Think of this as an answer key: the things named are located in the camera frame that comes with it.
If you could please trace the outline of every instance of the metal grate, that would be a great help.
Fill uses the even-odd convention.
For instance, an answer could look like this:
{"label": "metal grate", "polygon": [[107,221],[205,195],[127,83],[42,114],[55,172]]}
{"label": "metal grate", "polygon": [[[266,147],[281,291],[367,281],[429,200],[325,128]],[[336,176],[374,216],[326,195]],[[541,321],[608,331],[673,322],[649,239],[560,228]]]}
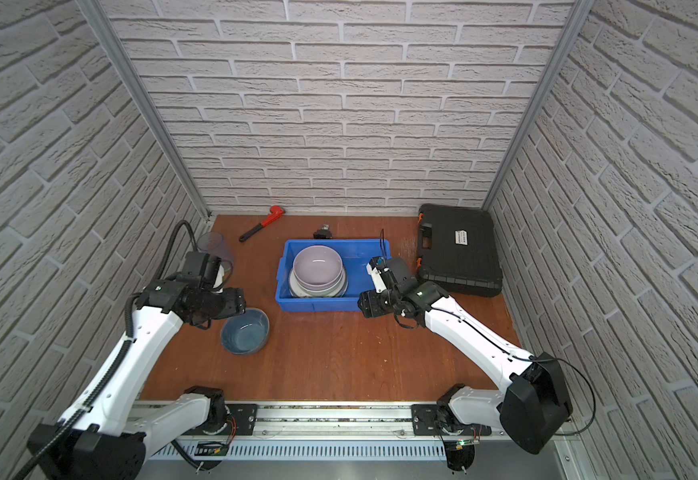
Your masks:
{"label": "metal grate", "polygon": [[[195,460],[419,460],[444,461],[445,450],[438,440],[235,440],[224,457],[194,456],[199,440],[179,440]],[[154,460],[180,460],[167,445],[152,456]]]}

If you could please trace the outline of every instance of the label sticker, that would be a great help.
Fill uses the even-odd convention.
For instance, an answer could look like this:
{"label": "label sticker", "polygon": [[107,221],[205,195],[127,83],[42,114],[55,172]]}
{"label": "label sticker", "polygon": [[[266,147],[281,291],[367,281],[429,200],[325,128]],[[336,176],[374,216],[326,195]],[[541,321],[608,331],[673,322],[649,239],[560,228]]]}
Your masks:
{"label": "label sticker", "polygon": [[456,245],[469,245],[466,230],[456,230]]}

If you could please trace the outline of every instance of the blue ceramic bowl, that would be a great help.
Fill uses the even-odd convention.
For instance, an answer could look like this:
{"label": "blue ceramic bowl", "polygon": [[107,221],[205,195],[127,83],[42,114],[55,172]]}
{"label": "blue ceramic bowl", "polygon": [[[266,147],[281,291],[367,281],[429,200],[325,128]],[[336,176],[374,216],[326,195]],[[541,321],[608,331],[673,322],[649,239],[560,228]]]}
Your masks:
{"label": "blue ceramic bowl", "polygon": [[226,320],[221,329],[221,345],[235,355],[250,355],[264,348],[269,338],[269,319],[257,308]]}

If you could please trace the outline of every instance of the black cable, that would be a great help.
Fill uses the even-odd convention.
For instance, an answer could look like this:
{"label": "black cable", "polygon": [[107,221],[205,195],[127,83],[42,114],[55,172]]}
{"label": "black cable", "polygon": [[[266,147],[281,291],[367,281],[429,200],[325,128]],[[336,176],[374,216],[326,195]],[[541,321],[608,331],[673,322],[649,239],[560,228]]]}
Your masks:
{"label": "black cable", "polygon": [[445,446],[445,440],[443,440],[443,434],[440,431],[443,427],[441,426],[440,422],[435,422],[434,426],[437,427],[437,434],[440,436],[440,441],[443,443],[443,451],[445,451],[447,450],[447,447]]}
{"label": "black cable", "polygon": [[132,343],[133,338],[133,311],[132,311],[132,306],[133,306],[133,301],[137,299],[141,294],[140,293],[134,293],[131,296],[128,297],[128,299],[125,301],[124,304],[124,331],[125,331],[125,336],[127,337],[128,340],[125,340],[122,343],[122,346],[119,349],[119,352],[117,353],[117,356],[114,358],[114,361],[112,362],[112,365],[109,366],[109,368],[106,370],[106,373],[104,376],[101,378],[101,380],[98,382],[98,384],[95,386],[92,392],[90,392],[90,395],[88,398],[85,399],[84,402],[82,402],[82,405],[85,406],[85,408],[80,408],[74,414],[69,417],[68,420],[63,424],[63,426],[56,432],[56,435],[51,438],[50,442],[47,442],[45,446],[37,450],[37,453],[34,454],[18,471],[17,473],[13,476],[13,480],[23,480],[28,476],[29,473],[32,472],[35,466],[37,466],[37,463],[39,462],[39,459],[46,455],[47,452],[58,445],[59,442],[61,442],[66,436],[72,431],[72,427],[74,427],[74,424],[82,417],[85,415],[85,413],[88,412],[90,406],[92,406],[93,402],[95,401],[96,398],[98,398],[99,395],[101,395],[101,391],[106,387],[106,384],[109,382],[109,380],[112,379],[114,376],[114,372],[117,371],[119,368],[120,364],[122,363],[122,360],[124,360],[125,355],[128,354],[128,350],[130,350],[130,345]]}
{"label": "black cable", "polygon": [[378,235],[378,244],[381,246],[381,258],[383,260],[383,266],[387,265],[387,259],[389,258],[389,251],[387,250],[387,242],[383,237],[383,228],[381,233]]}
{"label": "black cable", "polygon": [[162,278],[164,269],[166,266],[168,266],[168,260],[170,260],[170,252],[171,250],[173,250],[175,237],[179,235],[179,230],[181,230],[182,226],[185,226],[186,231],[189,232],[189,241],[191,242],[191,249],[195,252],[197,251],[197,240],[195,240],[195,232],[191,229],[191,225],[188,221],[181,220],[173,227],[173,231],[171,232],[170,238],[168,239],[168,245],[164,249],[164,254],[162,254],[162,261],[160,262],[159,267],[157,267],[157,270],[154,272],[152,282]]}
{"label": "black cable", "polygon": [[557,362],[557,361],[559,361],[559,362],[565,363],[567,366],[569,366],[570,368],[572,368],[572,369],[584,380],[584,383],[586,384],[586,386],[589,387],[590,395],[592,396],[592,417],[590,418],[590,420],[586,423],[586,425],[585,425],[584,427],[582,427],[582,428],[579,429],[579,430],[576,430],[575,432],[555,433],[554,435],[559,436],[559,437],[570,437],[570,436],[574,436],[574,435],[579,435],[580,433],[584,432],[587,428],[589,428],[589,427],[592,426],[592,424],[594,423],[594,415],[595,415],[595,412],[596,412],[596,409],[597,409],[597,398],[596,398],[595,395],[594,395],[594,388],[592,387],[592,383],[589,381],[589,379],[587,379],[587,378],[584,376],[584,374],[581,372],[581,370],[578,370],[577,368],[575,368],[575,367],[574,367],[570,362],[568,362],[567,360],[561,359],[561,358],[556,357],[556,356],[554,356],[554,357],[552,357],[552,358],[550,358],[550,359],[546,359],[546,360],[536,360],[536,359],[524,359],[524,358],[520,358],[520,357],[518,357],[518,356],[516,356],[516,355],[513,355],[513,354],[509,353],[508,351],[506,351],[505,349],[503,349],[501,346],[499,346],[496,342],[494,342],[494,341],[492,341],[491,339],[489,339],[484,333],[482,333],[482,332],[479,331],[477,328],[475,328],[474,325],[472,325],[471,323],[469,323],[469,322],[467,321],[466,318],[460,317],[460,316],[456,315],[456,314],[453,313],[453,312],[449,312],[449,311],[443,310],[443,309],[441,309],[441,308],[436,308],[436,307],[431,307],[431,308],[432,308],[432,310],[437,310],[438,312],[445,312],[445,313],[447,313],[448,315],[451,315],[451,316],[454,316],[454,317],[458,318],[460,321],[466,323],[469,327],[471,327],[472,330],[474,330],[475,332],[479,333],[485,340],[487,340],[488,342],[490,342],[491,345],[495,346],[498,350],[501,350],[501,352],[506,353],[508,356],[512,357],[512,358],[515,359],[515,360],[521,360],[521,361],[523,361],[523,362],[531,362],[531,363],[549,363],[549,362]]}
{"label": "black cable", "polygon": [[418,322],[416,322],[416,326],[405,325],[404,323],[400,322],[400,319],[397,318],[397,313],[392,313],[394,314],[394,321],[405,330],[416,330],[418,328]]}
{"label": "black cable", "polygon": [[191,456],[189,456],[186,450],[181,447],[178,440],[173,440],[170,442],[170,444],[173,446],[173,448],[175,448],[175,451],[179,453],[181,458],[186,460],[186,463],[192,466],[195,470],[199,470],[200,472],[209,472],[211,470],[211,468],[203,468],[201,463],[197,463]]}

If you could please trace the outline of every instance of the blue plastic bin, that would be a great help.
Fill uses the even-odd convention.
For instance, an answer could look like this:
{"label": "blue plastic bin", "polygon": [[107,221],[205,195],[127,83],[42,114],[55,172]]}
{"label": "blue plastic bin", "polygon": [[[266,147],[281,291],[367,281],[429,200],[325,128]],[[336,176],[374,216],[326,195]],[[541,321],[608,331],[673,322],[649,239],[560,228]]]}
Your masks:
{"label": "blue plastic bin", "polygon": [[[389,240],[384,240],[389,249]],[[349,285],[344,296],[336,298],[295,298],[291,295],[291,289],[287,285],[287,276],[290,275],[298,252],[307,246],[329,246],[344,261]],[[357,301],[360,293],[373,290],[373,280],[367,274],[365,265],[374,256],[381,255],[381,244],[376,239],[368,240],[288,240],[285,242],[285,252],[280,258],[280,266],[277,268],[277,293],[275,298],[284,312],[359,312]]]}

